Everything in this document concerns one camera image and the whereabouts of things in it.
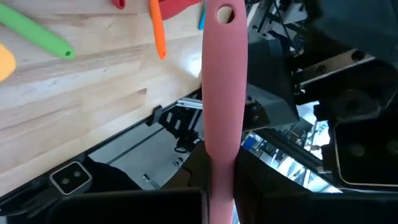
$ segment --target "wooden countertop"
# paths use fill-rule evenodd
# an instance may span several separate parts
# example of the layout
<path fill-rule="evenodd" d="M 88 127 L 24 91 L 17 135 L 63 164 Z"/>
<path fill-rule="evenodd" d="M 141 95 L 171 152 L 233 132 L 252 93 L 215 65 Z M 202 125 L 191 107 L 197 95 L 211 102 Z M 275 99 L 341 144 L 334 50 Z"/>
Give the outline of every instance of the wooden countertop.
<path fill-rule="evenodd" d="M 62 36 L 64 61 L 0 25 L 18 68 L 0 83 L 0 196 L 84 152 L 200 86 L 201 4 L 164 22 L 155 45 L 146 0 L 5 0 Z"/>

